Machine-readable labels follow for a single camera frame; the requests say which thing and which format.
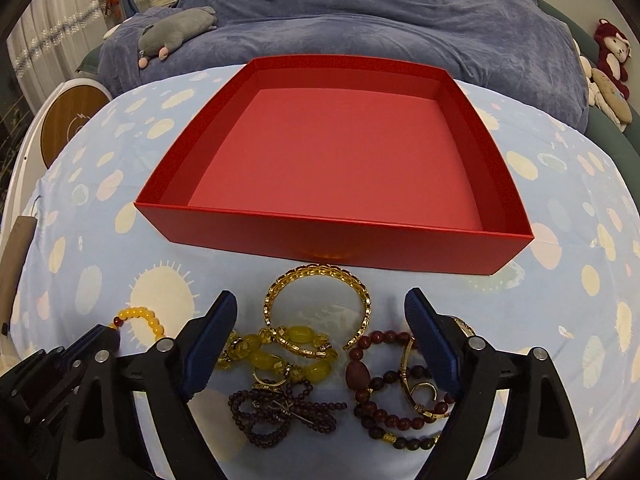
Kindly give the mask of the thin gold bangle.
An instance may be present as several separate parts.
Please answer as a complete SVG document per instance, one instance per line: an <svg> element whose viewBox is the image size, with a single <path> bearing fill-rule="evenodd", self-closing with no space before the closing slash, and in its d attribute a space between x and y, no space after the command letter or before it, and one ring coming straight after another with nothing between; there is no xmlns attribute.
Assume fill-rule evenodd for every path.
<svg viewBox="0 0 640 480"><path fill-rule="evenodd" d="M436 314L420 318L419 333L407 322L409 341L399 364L400 384L411 407L430 424L451 415L450 388L460 386L462 341L475 330L462 318Z"/></svg>

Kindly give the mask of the gold chain-link cuff bangle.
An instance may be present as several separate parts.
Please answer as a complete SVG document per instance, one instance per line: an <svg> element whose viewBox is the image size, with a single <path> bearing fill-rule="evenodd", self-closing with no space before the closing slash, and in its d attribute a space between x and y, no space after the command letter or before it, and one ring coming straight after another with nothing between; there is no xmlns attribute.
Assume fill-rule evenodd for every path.
<svg viewBox="0 0 640 480"><path fill-rule="evenodd" d="M281 274L262 302L265 331L275 344L304 359L349 351L368 331L372 300L349 270L308 263Z"/></svg>

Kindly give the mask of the light blue planet bedsheet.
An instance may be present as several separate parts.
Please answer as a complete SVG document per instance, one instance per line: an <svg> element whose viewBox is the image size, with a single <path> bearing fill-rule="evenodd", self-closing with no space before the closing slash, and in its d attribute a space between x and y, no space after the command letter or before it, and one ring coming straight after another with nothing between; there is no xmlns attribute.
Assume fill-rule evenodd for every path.
<svg viewBox="0 0 640 480"><path fill-rule="evenodd" d="M241 334L262 327L262 302L286 260L172 244L134 208L149 174L233 67L146 84L114 99L66 145L26 204L38 226L11 316L17 351L67 346L124 307L152 310L169 336L225 289ZM527 210L533 243L498 273L464 276L361 269L372 330L403 330L404 298L423 290L495 348L546 348L597 469L639 417L639 215L612 159L547 114L465 84ZM411 479L422 452L371 439L351 411L333 434L296 422L275 448L256 448L228 399L250 388L245 364L217 370L190 408L231 479Z"/></svg>

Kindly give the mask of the red cardboard box tray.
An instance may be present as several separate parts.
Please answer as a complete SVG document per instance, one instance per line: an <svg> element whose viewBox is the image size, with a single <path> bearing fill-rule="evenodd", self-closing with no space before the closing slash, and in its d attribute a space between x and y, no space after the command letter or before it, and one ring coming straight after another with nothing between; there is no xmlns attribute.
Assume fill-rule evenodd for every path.
<svg viewBox="0 0 640 480"><path fill-rule="evenodd" d="M158 163L137 210L174 243L490 275L534 237L494 139L446 70L256 58Z"/></svg>

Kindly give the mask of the white round wooden stool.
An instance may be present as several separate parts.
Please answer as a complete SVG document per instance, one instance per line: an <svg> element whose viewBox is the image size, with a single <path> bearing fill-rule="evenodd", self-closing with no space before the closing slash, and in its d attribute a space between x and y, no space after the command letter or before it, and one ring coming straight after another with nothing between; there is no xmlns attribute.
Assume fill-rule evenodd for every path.
<svg viewBox="0 0 640 480"><path fill-rule="evenodd" d="M107 88L89 78L58 86L44 101L29 126L12 170L1 219L1 245L6 244L37 181L53 165L76 133L111 102Z"/></svg>

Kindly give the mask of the green sofa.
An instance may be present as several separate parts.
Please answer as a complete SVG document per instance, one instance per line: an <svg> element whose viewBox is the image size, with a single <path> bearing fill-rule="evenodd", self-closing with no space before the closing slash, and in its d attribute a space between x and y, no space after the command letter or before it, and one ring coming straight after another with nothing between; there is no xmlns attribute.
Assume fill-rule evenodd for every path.
<svg viewBox="0 0 640 480"><path fill-rule="evenodd" d="M591 65L596 64L599 54L597 41L550 3L544 0L537 0L537 3L541 10L567 24L572 37L578 43L580 52L588 58ZM635 110L631 111L634 114L634 121L624 132L621 132L614 122L597 107L590 107L589 125L585 136L612 158L628 188L633 186L638 188L639 153L636 146L639 144L639 116Z"/></svg>

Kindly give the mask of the beige cookie plush toy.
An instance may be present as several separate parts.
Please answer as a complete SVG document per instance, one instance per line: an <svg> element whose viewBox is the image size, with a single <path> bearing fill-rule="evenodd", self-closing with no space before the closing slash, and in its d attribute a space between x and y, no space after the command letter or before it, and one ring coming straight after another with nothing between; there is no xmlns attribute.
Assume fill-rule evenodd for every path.
<svg viewBox="0 0 640 480"><path fill-rule="evenodd" d="M585 74L588 87L588 104L597 107L620 132L632 123L631 109L624 96L615 87L614 82L602 72L591 66L588 58L580 52L577 41L574 41L582 71Z"/></svg>

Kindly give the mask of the grey mouse plush toy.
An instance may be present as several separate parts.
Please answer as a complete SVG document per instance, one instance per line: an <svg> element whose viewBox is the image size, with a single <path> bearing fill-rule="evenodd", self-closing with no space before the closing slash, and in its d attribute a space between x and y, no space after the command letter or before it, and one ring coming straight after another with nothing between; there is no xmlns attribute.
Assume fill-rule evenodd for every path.
<svg viewBox="0 0 640 480"><path fill-rule="evenodd" d="M185 42L216 27L217 13L210 6L186 9L146 26L138 40L140 70L149 65L151 58L165 61Z"/></svg>

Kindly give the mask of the white lace curtain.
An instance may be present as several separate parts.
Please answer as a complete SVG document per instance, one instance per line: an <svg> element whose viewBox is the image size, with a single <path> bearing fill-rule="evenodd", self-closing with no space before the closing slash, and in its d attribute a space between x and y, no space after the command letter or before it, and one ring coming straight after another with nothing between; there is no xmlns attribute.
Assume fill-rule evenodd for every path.
<svg viewBox="0 0 640 480"><path fill-rule="evenodd" d="M51 92L73 78L107 26L100 0L32 0L6 45L29 107L40 109Z"/></svg>

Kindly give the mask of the red white bear plush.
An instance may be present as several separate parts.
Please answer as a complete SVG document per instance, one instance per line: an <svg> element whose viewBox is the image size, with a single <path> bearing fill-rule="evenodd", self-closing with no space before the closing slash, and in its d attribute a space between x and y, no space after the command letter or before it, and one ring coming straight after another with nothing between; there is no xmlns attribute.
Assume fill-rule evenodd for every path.
<svg viewBox="0 0 640 480"><path fill-rule="evenodd" d="M606 73L624 99L628 99L629 89L625 84L628 73L625 63L631 58L629 40L621 30L605 18L600 18L598 21L593 38L599 47L597 68Z"/></svg>

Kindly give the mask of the purple-blue plush blanket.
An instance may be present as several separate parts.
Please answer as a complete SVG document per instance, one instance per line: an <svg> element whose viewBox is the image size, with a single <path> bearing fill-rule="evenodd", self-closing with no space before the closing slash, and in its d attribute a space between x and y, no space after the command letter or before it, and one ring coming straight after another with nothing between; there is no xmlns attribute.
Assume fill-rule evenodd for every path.
<svg viewBox="0 0 640 480"><path fill-rule="evenodd" d="M217 26L166 60L138 65L138 41L168 8L135 15L100 51L113 96L168 77L261 56L349 54L443 68L451 77L537 107L585 131L588 89L567 24L537 0L178 0L209 6Z"/></svg>

